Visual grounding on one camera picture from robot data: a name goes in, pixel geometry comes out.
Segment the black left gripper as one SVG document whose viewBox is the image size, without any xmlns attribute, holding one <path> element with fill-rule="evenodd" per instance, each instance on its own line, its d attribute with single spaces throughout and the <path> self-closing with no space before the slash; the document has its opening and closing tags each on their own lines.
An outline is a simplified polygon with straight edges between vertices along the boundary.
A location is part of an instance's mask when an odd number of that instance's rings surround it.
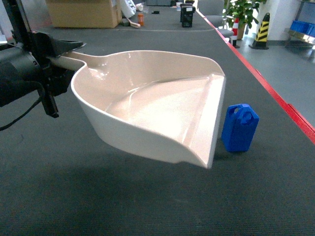
<svg viewBox="0 0 315 236">
<path fill-rule="evenodd" d="M 11 74 L 12 81 L 19 85 L 19 91 L 14 98 L 21 98 L 37 90 L 45 113 L 57 118 L 59 111 L 55 97 L 67 92 L 70 75 L 73 73 L 62 66 L 53 65 L 52 60 L 59 59 L 85 44 L 81 41 L 55 39 L 42 32 L 15 36 L 14 41 L 11 65 L 15 71 Z"/>
</svg>

